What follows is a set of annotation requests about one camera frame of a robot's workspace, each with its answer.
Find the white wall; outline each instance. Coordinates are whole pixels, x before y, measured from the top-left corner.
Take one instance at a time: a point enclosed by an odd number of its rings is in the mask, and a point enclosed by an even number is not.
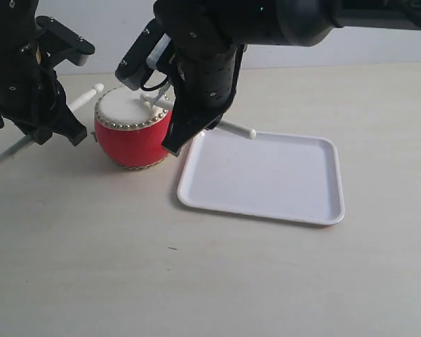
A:
[[[49,15],[97,47],[87,66],[61,65],[61,74],[114,72],[120,59],[153,18],[152,0],[40,0]],[[344,28],[312,48],[251,46],[245,68],[420,62],[421,32]]]

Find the drumstick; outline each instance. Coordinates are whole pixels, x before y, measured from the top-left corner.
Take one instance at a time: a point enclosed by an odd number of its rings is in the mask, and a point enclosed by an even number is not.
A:
[[[153,97],[147,95],[146,93],[142,93],[140,95],[140,99],[142,101],[151,103],[156,105],[157,107],[161,107],[162,109],[173,110],[174,104],[168,100],[155,100]],[[253,128],[246,128],[242,125],[237,125],[231,123],[230,121],[221,121],[217,126],[220,130],[232,133],[237,136],[241,136],[250,140],[255,139],[258,136],[258,133]]]
[[[92,98],[95,97],[98,93],[101,93],[105,89],[105,86],[103,84],[96,84],[94,87],[88,91],[87,93],[84,93],[83,95],[79,96],[76,100],[68,104],[69,109],[72,112],[75,112],[80,107],[84,106],[86,103],[88,103]],[[26,135],[19,141],[17,141],[16,144],[9,147],[7,150],[5,150],[3,153],[0,154],[0,168],[6,164],[11,159],[14,159],[18,154],[22,153],[24,150],[26,150],[28,147],[34,144],[34,141],[31,137],[31,135]]]

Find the drum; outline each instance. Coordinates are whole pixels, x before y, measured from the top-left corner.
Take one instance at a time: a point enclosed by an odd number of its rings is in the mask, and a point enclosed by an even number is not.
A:
[[[95,137],[118,165],[147,169],[168,156],[161,143],[171,112],[151,107],[140,99],[142,91],[125,86],[105,94],[95,106]]]

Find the tray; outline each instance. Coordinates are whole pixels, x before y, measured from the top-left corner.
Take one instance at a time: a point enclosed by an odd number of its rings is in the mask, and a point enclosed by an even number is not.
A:
[[[337,149],[315,137],[205,131],[192,143],[178,197],[196,209],[322,226],[345,216]]]

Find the table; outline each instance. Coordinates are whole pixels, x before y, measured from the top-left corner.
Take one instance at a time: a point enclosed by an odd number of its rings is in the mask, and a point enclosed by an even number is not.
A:
[[[226,118],[331,139],[344,221],[191,211],[184,155],[125,172],[54,137],[0,173],[0,336],[421,336],[421,64],[244,71]]]

